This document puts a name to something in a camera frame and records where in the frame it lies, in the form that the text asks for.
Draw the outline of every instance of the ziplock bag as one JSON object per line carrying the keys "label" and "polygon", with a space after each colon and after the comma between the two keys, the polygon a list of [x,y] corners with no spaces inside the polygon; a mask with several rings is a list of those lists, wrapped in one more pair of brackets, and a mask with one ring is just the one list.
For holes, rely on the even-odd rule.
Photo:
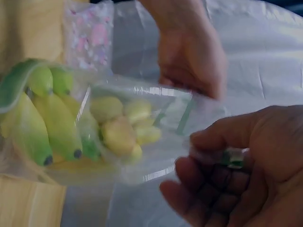
{"label": "ziplock bag", "polygon": [[114,3],[65,1],[64,53],[68,65],[99,71],[111,68]]}
{"label": "ziplock bag", "polygon": [[188,154],[187,125],[226,114],[197,114],[203,96],[37,59],[11,69],[0,97],[0,172],[63,185],[170,173]]}

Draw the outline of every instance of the banana tip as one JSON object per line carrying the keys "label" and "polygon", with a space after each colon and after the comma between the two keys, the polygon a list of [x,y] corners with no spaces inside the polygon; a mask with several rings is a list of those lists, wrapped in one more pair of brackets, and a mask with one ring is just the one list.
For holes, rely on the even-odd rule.
{"label": "banana tip", "polygon": [[43,165],[44,165],[44,166],[49,166],[49,165],[52,164],[52,163],[53,163],[53,156],[48,156],[48,157],[45,159]]}
{"label": "banana tip", "polygon": [[74,157],[75,158],[80,158],[81,155],[82,155],[82,151],[80,149],[75,150],[75,152],[74,152]]}

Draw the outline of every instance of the yellow object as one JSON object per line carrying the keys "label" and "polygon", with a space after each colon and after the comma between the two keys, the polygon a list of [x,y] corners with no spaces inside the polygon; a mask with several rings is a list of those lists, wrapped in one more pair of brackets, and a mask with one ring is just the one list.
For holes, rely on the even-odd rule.
{"label": "yellow object", "polygon": [[48,169],[64,170],[68,173],[112,173],[117,170],[115,166],[110,165],[101,158],[98,161],[92,161],[87,157],[82,157],[76,161],[64,161],[54,163],[53,165],[49,166]]}
{"label": "yellow object", "polygon": [[154,123],[155,123],[155,119],[153,119],[153,118],[146,118],[146,119],[137,121],[134,124],[134,127],[149,127],[149,126],[153,126]]}
{"label": "yellow object", "polygon": [[103,143],[118,156],[130,155],[136,145],[135,132],[126,117],[118,117],[102,125]]}
{"label": "yellow object", "polygon": [[82,140],[83,155],[98,160],[101,156],[101,144],[99,141],[99,125],[95,118],[85,106],[73,97],[64,95],[61,97],[63,102],[71,111],[74,119],[77,121],[77,127]]}
{"label": "yellow object", "polygon": [[44,119],[49,142],[54,152],[66,160],[82,155],[82,143],[75,119],[63,101],[55,94],[35,97],[34,104]]}
{"label": "yellow object", "polygon": [[139,144],[136,144],[135,147],[133,148],[131,155],[128,157],[126,162],[129,164],[134,164],[141,160],[142,154],[143,154],[142,148],[140,147]]}
{"label": "yellow object", "polygon": [[38,66],[29,75],[27,85],[38,96],[44,97],[53,92],[53,76],[47,66]]}
{"label": "yellow object", "polygon": [[43,118],[24,92],[12,115],[7,116],[1,127],[4,136],[10,136],[14,145],[37,165],[47,166],[53,162]]}
{"label": "yellow object", "polygon": [[104,123],[113,118],[122,116],[123,105],[116,97],[100,97],[91,101],[90,111],[97,122]]}
{"label": "yellow object", "polygon": [[73,87],[72,74],[59,67],[51,67],[53,75],[53,91],[57,95],[69,95]]}
{"label": "yellow object", "polygon": [[134,127],[134,131],[137,136],[137,143],[141,146],[150,143],[155,143],[162,136],[161,130],[155,126],[140,125]]}
{"label": "yellow object", "polygon": [[53,153],[53,163],[60,163],[60,162],[64,162],[65,158],[63,158],[61,155],[57,154],[56,152]]}
{"label": "yellow object", "polygon": [[124,108],[124,113],[131,124],[150,117],[152,105],[150,102],[140,99],[131,101]]}

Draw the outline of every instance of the green banana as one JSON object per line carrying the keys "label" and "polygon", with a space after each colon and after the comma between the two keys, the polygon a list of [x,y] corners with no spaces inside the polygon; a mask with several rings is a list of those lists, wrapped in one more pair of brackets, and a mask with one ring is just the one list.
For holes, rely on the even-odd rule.
{"label": "green banana", "polygon": [[34,98],[34,105],[44,119],[50,145],[54,152],[65,158],[75,160],[82,155],[82,143],[75,118],[55,94]]}
{"label": "green banana", "polygon": [[83,155],[92,160],[97,161],[100,156],[101,144],[98,138],[99,125],[95,118],[91,115],[89,109],[82,109],[81,104],[73,97],[64,95],[61,99],[69,108],[74,118],[77,118],[78,129],[83,146]]}
{"label": "green banana", "polygon": [[10,113],[14,117],[8,115],[10,119],[6,118],[1,124],[2,130],[9,132],[8,127],[11,127],[10,136],[20,151],[26,152],[40,166],[50,165],[53,162],[53,152],[45,123],[25,93],[21,94],[17,106]]}
{"label": "green banana", "polygon": [[62,68],[52,67],[53,91],[57,95],[69,95],[73,87],[72,74]]}
{"label": "green banana", "polygon": [[28,87],[38,96],[45,97],[53,92],[52,72],[46,65],[37,66],[29,75]]}

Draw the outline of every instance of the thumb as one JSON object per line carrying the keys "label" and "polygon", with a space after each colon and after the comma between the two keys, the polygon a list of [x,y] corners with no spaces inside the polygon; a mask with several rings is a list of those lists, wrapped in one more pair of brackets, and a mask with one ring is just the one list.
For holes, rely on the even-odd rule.
{"label": "thumb", "polygon": [[248,148],[256,121],[256,113],[223,118],[206,130],[192,134],[191,142],[199,150]]}

